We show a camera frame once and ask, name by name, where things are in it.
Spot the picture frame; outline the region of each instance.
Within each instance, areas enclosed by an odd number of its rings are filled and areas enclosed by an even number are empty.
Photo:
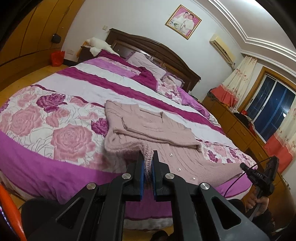
[[[189,39],[201,21],[192,11],[180,5],[165,25],[182,35],[185,39]]]

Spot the wall outlet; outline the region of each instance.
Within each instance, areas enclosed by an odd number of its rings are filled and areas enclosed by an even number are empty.
[[[66,53],[67,54],[70,54],[70,55],[73,55],[74,54],[74,51],[72,49],[67,49]]]

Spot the wall-mounted air conditioner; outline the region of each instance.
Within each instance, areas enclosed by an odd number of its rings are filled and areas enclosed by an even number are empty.
[[[222,39],[217,34],[214,34],[210,40],[210,43],[230,65],[231,69],[234,70],[235,56],[230,51],[229,47],[222,41]]]

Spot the sweater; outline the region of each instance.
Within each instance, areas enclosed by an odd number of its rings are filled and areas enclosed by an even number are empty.
[[[191,129],[163,112],[154,113],[137,104],[111,100],[106,101],[105,112],[109,122],[104,141],[106,151],[116,154],[141,151],[148,181],[151,180],[153,150],[157,150],[159,161],[166,163],[171,173],[196,185],[207,182],[216,187],[242,172],[238,163],[206,160]]]

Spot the headboard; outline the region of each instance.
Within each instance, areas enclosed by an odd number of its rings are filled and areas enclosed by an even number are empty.
[[[152,39],[127,34],[112,28],[106,42],[123,58],[133,51],[148,55],[153,63],[160,64],[168,72],[183,79],[185,82],[183,89],[186,92],[191,91],[200,81],[200,77],[175,52]]]

